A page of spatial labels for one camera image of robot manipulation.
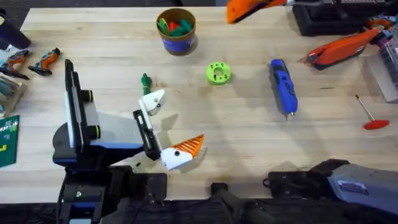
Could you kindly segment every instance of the wire stripper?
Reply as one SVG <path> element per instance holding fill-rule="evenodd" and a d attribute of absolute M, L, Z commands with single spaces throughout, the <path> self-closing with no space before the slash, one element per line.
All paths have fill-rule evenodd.
<path fill-rule="evenodd" d="M 55 48 L 45 54 L 35 65 L 31 65 L 28 68 L 39 75 L 51 75 L 52 72 L 49 69 L 49 65 L 54 63 L 60 54 L 60 49 Z"/>
<path fill-rule="evenodd" d="M 17 72 L 17 70 L 14 68 L 14 65 L 19 63 L 20 64 L 24 63 L 28 56 L 29 56 L 28 50 L 20 50 L 16 52 L 14 55 L 11 55 L 9 58 L 7 58 L 6 62 L 0 65 L 0 72 L 10 77 L 23 78 L 25 80 L 29 80 L 29 78 L 26 75 Z"/>

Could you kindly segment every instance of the plastic container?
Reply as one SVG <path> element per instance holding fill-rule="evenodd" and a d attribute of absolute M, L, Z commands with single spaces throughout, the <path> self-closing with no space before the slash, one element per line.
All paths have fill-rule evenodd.
<path fill-rule="evenodd" d="M 169 22 L 179 23 L 182 19 L 185 19 L 191 24 L 192 30 L 189 33 L 182 35 L 180 37 L 171 37 L 163 34 L 159 30 L 157 23 L 155 23 L 156 29 L 162 38 L 164 47 L 170 54 L 186 55 L 190 53 L 195 38 L 195 29 L 196 29 L 195 17 L 192 15 L 192 13 L 189 12 L 188 10 L 181 8 L 171 8 L 160 13 L 160 15 L 156 19 L 156 22 L 159 21 L 160 18 L 165 19 L 167 23 Z"/>
<path fill-rule="evenodd" d="M 386 66 L 393 84 L 398 89 L 398 42 L 389 41 L 380 49 L 380 56 Z"/>

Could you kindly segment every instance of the clear plastic box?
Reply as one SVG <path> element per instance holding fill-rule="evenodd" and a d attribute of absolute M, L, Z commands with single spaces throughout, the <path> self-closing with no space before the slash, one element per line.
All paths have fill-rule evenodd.
<path fill-rule="evenodd" d="M 393 84 L 398 89 L 398 41 L 385 43 L 380 50 L 380 56 L 386 66 Z"/>

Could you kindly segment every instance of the wooden workbench surface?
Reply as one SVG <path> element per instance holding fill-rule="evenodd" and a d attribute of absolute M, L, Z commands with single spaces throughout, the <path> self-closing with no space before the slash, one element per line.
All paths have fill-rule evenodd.
<path fill-rule="evenodd" d="M 196 7 L 188 10 L 197 19 L 198 45 L 190 55 L 175 57 L 156 31 L 155 18 L 163 10 L 30 10 L 22 30 L 34 54 L 26 66 L 54 47 L 63 54 L 50 77 L 22 70 L 31 80 L 16 109 L 17 164 L 0 169 L 0 203 L 56 201 L 64 171 L 52 162 L 52 136 L 65 122 L 66 58 L 75 64 L 82 88 L 93 90 L 99 112 L 132 119 L 145 72 L 155 89 L 166 90 L 167 102 L 152 118 L 162 139 L 175 144 L 205 134 L 198 159 L 180 170 L 167 172 L 160 161 L 141 154 L 120 162 L 139 172 L 167 172 L 169 199 L 206 198 L 216 181 L 229 183 L 240 196 L 269 196 L 261 182 L 270 170 L 308 169 L 328 158 L 398 171 L 398 106 L 383 102 L 365 60 L 377 48 L 320 72 L 300 59 L 338 37 L 300 36 L 290 7 L 262 10 L 236 25 L 226 24 L 223 7 Z M 274 58 L 287 63 L 298 96 L 296 117 L 288 122 L 269 78 L 267 64 Z M 231 66 L 231 82 L 207 82 L 206 66 L 215 61 Z M 368 118 L 355 94 L 391 124 L 364 130 Z"/>

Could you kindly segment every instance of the green small object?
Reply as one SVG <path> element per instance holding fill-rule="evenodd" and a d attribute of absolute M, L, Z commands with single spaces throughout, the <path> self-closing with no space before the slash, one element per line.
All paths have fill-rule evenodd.
<path fill-rule="evenodd" d="M 180 26 L 180 27 L 175 28 L 172 31 L 172 37 L 180 37 L 180 36 L 185 35 L 187 33 L 188 33 L 187 30 L 184 27 Z"/>
<path fill-rule="evenodd" d="M 185 19 L 182 19 L 180 21 L 180 26 L 184 27 L 188 31 L 187 33 L 189 33 L 192 30 L 191 24 Z"/>
<path fill-rule="evenodd" d="M 169 36 L 171 33 L 169 31 L 169 26 L 167 25 L 167 22 L 165 19 L 160 18 L 159 22 L 157 22 L 157 25 L 159 26 L 160 31 L 164 34 Z"/>
<path fill-rule="evenodd" d="M 231 76 L 231 68 L 224 62 L 213 62 L 207 66 L 206 77 L 213 85 L 224 85 Z"/>
<path fill-rule="evenodd" d="M 0 167 L 17 161 L 19 115 L 0 120 Z"/>
<path fill-rule="evenodd" d="M 144 73 L 141 77 L 142 89 L 144 90 L 144 96 L 150 93 L 150 88 L 152 86 L 152 79 Z"/>

